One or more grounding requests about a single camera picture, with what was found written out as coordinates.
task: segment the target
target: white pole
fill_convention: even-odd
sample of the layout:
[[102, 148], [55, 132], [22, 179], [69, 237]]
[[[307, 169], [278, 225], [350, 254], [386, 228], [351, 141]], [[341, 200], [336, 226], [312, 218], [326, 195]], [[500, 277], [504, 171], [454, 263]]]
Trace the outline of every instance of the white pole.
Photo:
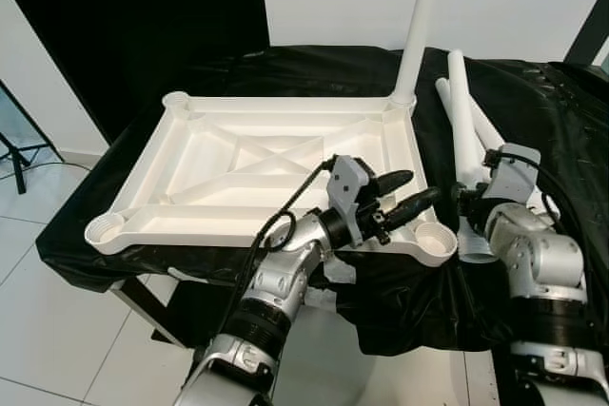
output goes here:
[[[436, 81], [436, 90], [442, 99], [442, 105], [444, 106], [444, 111], [446, 111], [446, 116], [448, 116], [448, 120], [450, 124], [453, 124], [452, 118], [452, 103], [450, 97], [450, 85], [446, 78], [439, 78]], [[484, 150], [485, 149], [499, 149], [505, 143], [505, 140], [501, 136], [501, 134], [497, 131], [493, 123], [486, 117], [484, 111], [480, 108], [476, 100], [470, 95], [469, 97], [470, 108], [472, 120], [474, 123], [474, 128], [477, 134], [477, 153], [479, 154], [480, 163], [484, 158]], [[490, 175], [487, 169], [482, 169], [482, 179], [484, 181], [489, 181]], [[560, 210], [554, 203], [552, 197], [548, 196], [548, 202], [550, 203], [550, 207], [552, 211], [560, 216]], [[533, 189], [533, 193], [529, 197], [529, 200], [526, 203], [526, 206], [533, 211], [535, 214], [544, 214], [547, 212], [545, 206], [543, 205], [543, 200], [541, 199], [541, 191], [535, 186]]]
[[448, 75], [450, 82], [451, 118], [453, 121], [453, 144], [455, 148], [456, 178], [468, 189], [482, 181], [482, 164], [477, 152], [476, 130], [472, 120], [469, 102], [469, 86], [465, 73], [463, 53], [454, 50], [448, 54]]
[[476, 133], [478, 134], [484, 149], [499, 149], [503, 146], [505, 140], [472, 97], [470, 97], [469, 103], [472, 111], [474, 128], [476, 129]]
[[427, 43], [427, 32], [434, 0], [417, 0], [410, 19], [396, 88], [392, 99], [400, 106], [414, 108], [416, 104], [415, 85], [419, 78], [422, 54]]
[[[448, 80], [446, 78], [438, 78], [436, 80], [436, 90], [438, 91], [438, 95], [440, 95], [440, 100], [442, 100], [442, 106], [444, 107], [444, 112], [446, 113], [446, 117], [450, 124], [453, 124], [453, 113], [452, 113], [452, 105], [450, 103], [450, 85], [448, 84]], [[480, 138], [476, 137], [476, 153], [478, 155], [478, 164], [482, 164], [484, 160], [484, 146], [482, 145]], [[482, 176], [485, 181], [489, 181], [490, 176], [488, 172], [482, 171]]]
[[[481, 181], [481, 177], [487, 177], [488, 174], [485, 174], [482, 169], [481, 154], [483, 153], [483, 148], [476, 136], [471, 119], [467, 75], [465, 74], [463, 55], [460, 51], [453, 51], [448, 54], [448, 71], [450, 73], [451, 84], [449, 85], [445, 78], [440, 78], [436, 81], [436, 90], [442, 100], [446, 116], [453, 126], [453, 148], [455, 152], [457, 181], [464, 183], [467, 188], [473, 189], [476, 183]], [[451, 86], [454, 86], [452, 83], [453, 78], [457, 78], [458, 88], [451, 91]], [[456, 101], [455, 97], [451, 98], [451, 94], [458, 92], [460, 94], [457, 97], [459, 101]], [[456, 113], [455, 106], [459, 106], [462, 112]], [[464, 216], [459, 217], [457, 240], [459, 240], [459, 258], [462, 261], [487, 263], [497, 259], [491, 253], [486, 239], [472, 230], [467, 218]]]

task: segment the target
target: plastic tray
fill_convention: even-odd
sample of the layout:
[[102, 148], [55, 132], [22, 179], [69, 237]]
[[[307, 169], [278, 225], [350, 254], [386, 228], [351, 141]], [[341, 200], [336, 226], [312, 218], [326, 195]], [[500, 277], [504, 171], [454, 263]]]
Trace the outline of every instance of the plastic tray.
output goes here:
[[[205, 98], [169, 93], [166, 111], [107, 213], [85, 231], [102, 254], [131, 244], [249, 246], [260, 227], [333, 154], [363, 158], [377, 175], [411, 169], [392, 207], [426, 188], [409, 110], [385, 98]], [[292, 210], [327, 208], [322, 173]], [[433, 209], [364, 251], [450, 257], [452, 232]]]

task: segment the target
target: black cloth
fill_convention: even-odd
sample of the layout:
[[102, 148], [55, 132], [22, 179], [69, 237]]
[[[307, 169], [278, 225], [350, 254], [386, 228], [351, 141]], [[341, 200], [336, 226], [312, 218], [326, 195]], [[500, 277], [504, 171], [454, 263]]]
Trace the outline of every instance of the black cloth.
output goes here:
[[[197, 58], [167, 88], [191, 95], [384, 96], [395, 85], [400, 54], [369, 47], [288, 47], [242, 58]], [[581, 220], [594, 267], [596, 305], [606, 309], [608, 83], [585, 68], [523, 61], [466, 60], [470, 91], [506, 141], [537, 148], [541, 164], [564, 186]], [[450, 124], [434, 89], [447, 75], [446, 52], [428, 48], [413, 116], [427, 181], [444, 198], [441, 222], [457, 228], [450, 187], [455, 168]], [[41, 259], [69, 283], [97, 292], [170, 266], [200, 278], [234, 283], [246, 251], [218, 247], [134, 245], [104, 256], [85, 243], [87, 223], [108, 210], [162, 114], [142, 112], [89, 173], [37, 240]], [[540, 181], [543, 190], [545, 182]], [[565, 221], [573, 228], [572, 221]], [[357, 326], [368, 354], [395, 355], [420, 345], [483, 350], [510, 339], [502, 263], [472, 267], [453, 258], [428, 268], [409, 256], [341, 253], [356, 284], [315, 286], [338, 292], [338, 312]]]

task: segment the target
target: white floor tile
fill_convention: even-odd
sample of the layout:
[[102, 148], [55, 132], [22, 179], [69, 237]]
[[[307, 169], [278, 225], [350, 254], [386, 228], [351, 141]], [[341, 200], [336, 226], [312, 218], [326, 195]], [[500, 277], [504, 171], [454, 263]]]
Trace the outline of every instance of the white floor tile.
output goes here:
[[127, 313], [67, 284], [32, 247], [0, 287], [0, 377], [84, 398]]
[[64, 398], [0, 379], [0, 400], [7, 406], [79, 406], [79, 401]]
[[470, 406], [500, 406], [491, 351], [465, 352]]
[[[175, 280], [151, 275], [161, 301]], [[184, 383], [192, 351], [150, 339], [152, 327], [131, 313], [85, 401], [99, 406], [170, 406]]]
[[462, 352], [421, 348], [394, 358], [364, 356], [355, 327], [305, 307], [287, 337], [273, 403], [465, 406], [466, 386]]
[[25, 172], [25, 194], [17, 194], [13, 178], [0, 181], [0, 216], [47, 223], [68, 199], [87, 171], [69, 165], [48, 165]]
[[41, 223], [0, 217], [0, 284], [45, 228]]

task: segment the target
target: wire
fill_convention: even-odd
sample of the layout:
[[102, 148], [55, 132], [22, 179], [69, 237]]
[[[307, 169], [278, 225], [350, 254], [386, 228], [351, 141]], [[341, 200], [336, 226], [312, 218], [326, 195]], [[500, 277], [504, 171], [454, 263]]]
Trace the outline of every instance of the wire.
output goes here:
[[[47, 162], [45, 164], [36, 164], [36, 165], [31, 165], [31, 166], [27, 166], [26, 168], [22, 168], [21, 171], [30, 171], [33, 170], [34, 168], [39, 168], [41, 166], [47, 166], [47, 165], [69, 165], [69, 166], [77, 166], [79, 168], [82, 168], [83, 170], [86, 171], [91, 171], [90, 168], [85, 167], [84, 165], [80, 165], [80, 164], [73, 164], [71, 162]], [[8, 178], [15, 176], [15, 172], [13, 171], [12, 173], [9, 173], [7, 175], [4, 176], [0, 176], [0, 181], [2, 180], [7, 180]]]
[[[32, 162], [34, 162], [36, 160], [36, 157], [38, 157], [38, 153], [40, 152], [41, 149], [44, 149], [45, 147], [49, 147], [49, 145], [40, 145], [38, 147], [36, 147], [34, 149], [34, 153], [33, 155], [27, 159], [28, 162], [31, 164]], [[10, 158], [10, 153], [6, 154], [5, 156], [2, 157], [2, 159], [0, 159], [0, 161], [6, 161]]]
[[[491, 150], [490, 152], [491, 152], [491, 156], [494, 156], [497, 158], [513, 159], [513, 160], [524, 162], [525, 164], [529, 164], [529, 165], [535, 167], [538, 170], [538, 172], [541, 174], [541, 176], [549, 184], [551, 184], [552, 187], [554, 187], [553, 190], [559, 194], [560, 200], [561, 200], [562, 206], [563, 206], [563, 208], [561, 210], [571, 221], [573, 221], [573, 224], [575, 226], [575, 231], [577, 232], [577, 236], [573, 237], [573, 238], [576, 238], [576, 241], [580, 242], [581, 246], [582, 246], [581, 252], [584, 257], [583, 267], [584, 267], [584, 271], [585, 271], [586, 280], [589, 284], [589, 286], [588, 286], [589, 301], [593, 301], [592, 300], [593, 292], [592, 292], [592, 284], [591, 284], [591, 279], [593, 277], [593, 271], [592, 271], [592, 264], [591, 264], [590, 254], [589, 254], [590, 251], [588, 248], [588, 239], [585, 236], [585, 234], [583, 233], [583, 228], [582, 228], [582, 224], [581, 224], [581, 220], [578, 215], [578, 212], [576, 211], [575, 207], [573, 206], [573, 203], [571, 202], [571, 199], [567, 195], [566, 191], [562, 188], [562, 185], [560, 185], [559, 181], [548, 170], [543, 168], [541, 165], [537, 164], [535, 161], [529, 159], [528, 157], [523, 157], [519, 154], [513, 154], [511, 152], [501, 152], [501, 151], [493, 151], [493, 150]], [[541, 201], [543, 202], [545, 209], [548, 211], [548, 215], [552, 218], [552, 221], [554, 221], [556, 218], [556, 215], [551, 211], [551, 208], [549, 207], [550, 206], [549, 202], [547, 201], [547, 197], [545, 197], [545, 199], [544, 199], [543, 194], [541, 194]], [[558, 229], [561, 229], [562, 233], [567, 234], [567, 231], [564, 229], [564, 225], [562, 223], [560, 223]]]
[[[290, 230], [292, 229], [292, 227], [293, 227], [293, 230], [296, 230], [296, 223], [295, 223], [296, 218], [290, 211], [288, 211], [289, 207], [291, 205], [293, 205], [299, 199], [299, 197], [303, 194], [303, 192], [305, 192], [305, 190], [313, 183], [315, 178], [317, 178], [317, 175], [319, 175], [320, 172], [322, 172], [323, 170], [331, 169], [331, 167], [334, 165], [335, 161], [336, 161], [336, 156], [317, 165], [317, 167], [306, 177], [304, 182], [300, 185], [300, 187], [298, 189], [296, 189], [296, 191], [287, 200], [287, 202], [285, 202], [284, 205], [265, 222], [263, 227], [256, 234], [254, 241], [249, 246], [249, 251], [247, 252], [246, 262], [244, 264], [244, 267], [243, 267], [241, 273], [239, 274], [239, 277], [237, 278], [235, 287], [233, 288], [233, 292], [230, 296], [230, 301], [228, 303], [228, 306], [226, 307], [224, 317], [221, 321], [219, 332], [221, 332], [222, 329], [225, 327], [228, 317], [230, 316], [230, 314], [234, 310], [235, 306], [237, 305], [237, 299], [240, 299], [243, 296], [243, 294], [247, 288], [247, 284], [249, 283], [249, 280], [251, 278], [254, 262], [256, 260], [256, 254], [258, 253], [258, 250], [260, 249], [260, 244], [265, 239], [266, 233], [268, 232], [268, 230], [270, 230], [271, 227], [283, 216], [288, 216], [290, 218], [290, 222], [291, 222]], [[291, 235], [289, 237], [286, 237], [287, 241], [285, 243], [289, 242], [289, 238], [291, 238]]]
[[284, 211], [282, 213], [282, 216], [287, 216], [289, 218], [289, 227], [287, 228], [287, 233], [285, 234], [284, 238], [281, 240], [281, 242], [279, 244], [271, 246], [270, 238], [266, 238], [265, 247], [270, 252], [281, 251], [285, 247], [285, 245], [289, 243], [289, 241], [294, 236], [294, 232], [296, 231], [296, 216], [294, 216], [294, 213], [292, 213], [291, 211]]
[[554, 226], [557, 227], [557, 229], [559, 230], [560, 233], [566, 233], [566, 230], [564, 229], [564, 225], [562, 225], [562, 222], [560, 221], [560, 219], [558, 218], [556, 213], [552, 210], [552, 207], [550, 206], [550, 202], [548, 202], [548, 194], [546, 194], [545, 192], [541, 192], [541, 202], [543, 203], [545, 212], [547, 213], [547, 215], [550, 217], [550, 219], [554, 223]]

